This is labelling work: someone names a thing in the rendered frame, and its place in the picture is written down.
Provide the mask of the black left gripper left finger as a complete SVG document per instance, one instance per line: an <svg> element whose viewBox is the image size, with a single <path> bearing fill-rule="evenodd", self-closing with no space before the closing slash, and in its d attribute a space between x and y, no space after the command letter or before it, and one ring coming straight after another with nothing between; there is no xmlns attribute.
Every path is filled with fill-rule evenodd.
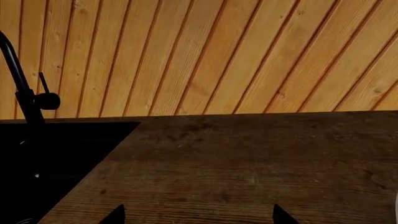
<svg viewBox="0 0 398 224"><path fill-rule="evenodd" d="M103 218L99 224L125 224L126 214L124 205L121 204Z"/></svg>

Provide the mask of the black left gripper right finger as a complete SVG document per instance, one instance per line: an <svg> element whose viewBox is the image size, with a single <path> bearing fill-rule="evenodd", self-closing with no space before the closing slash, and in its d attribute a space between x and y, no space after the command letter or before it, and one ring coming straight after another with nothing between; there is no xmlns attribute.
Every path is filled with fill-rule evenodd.
<svg viewBox="0 0 398 224"><path fill-rule="evenodd" d="M272 211L273 224L299 224L299 222L288 214L282 207L275 204Z"/></svg>

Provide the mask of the black kitchen sink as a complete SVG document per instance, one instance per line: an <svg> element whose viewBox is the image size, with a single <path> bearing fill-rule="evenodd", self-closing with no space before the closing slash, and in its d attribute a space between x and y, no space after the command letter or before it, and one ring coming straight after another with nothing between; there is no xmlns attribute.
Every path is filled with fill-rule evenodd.
<svg viewBox="0 0 398 224"><path fill-rule="evenodd" d="M0 224L36 224L137 126L0 124Z"/></svg>

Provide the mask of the black kitchen faucet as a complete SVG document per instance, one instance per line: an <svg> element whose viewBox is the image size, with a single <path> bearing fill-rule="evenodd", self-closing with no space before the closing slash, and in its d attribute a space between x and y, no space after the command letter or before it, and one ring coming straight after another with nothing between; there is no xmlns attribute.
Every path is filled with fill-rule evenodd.
<svg viewBox="0 0 398 224"><path fill-rule="evenodd" d="M0 49L16 85L17 91L15 95L25 120L32 125L44 124L45 120L41 111L57 110L61 103L59 95L49 91L42 72L39 72L39 78L43 85L44 92L35 94L34 91L30 89L15 50L9 39L1 31Z"/></svg>

